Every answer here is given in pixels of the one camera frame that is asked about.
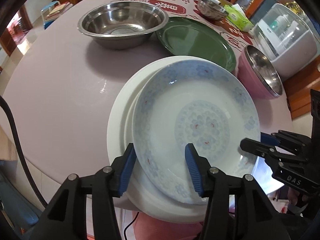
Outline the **person right hand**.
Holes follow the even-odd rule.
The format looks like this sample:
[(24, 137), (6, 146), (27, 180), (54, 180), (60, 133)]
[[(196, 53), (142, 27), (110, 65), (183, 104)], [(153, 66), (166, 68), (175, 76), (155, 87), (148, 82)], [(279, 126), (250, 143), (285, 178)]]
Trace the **person right hand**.
[(295, 215), (302, 213), (308, 205), (308, 196), (289, 187), (287, 198), (289, 204), (287, 210)]

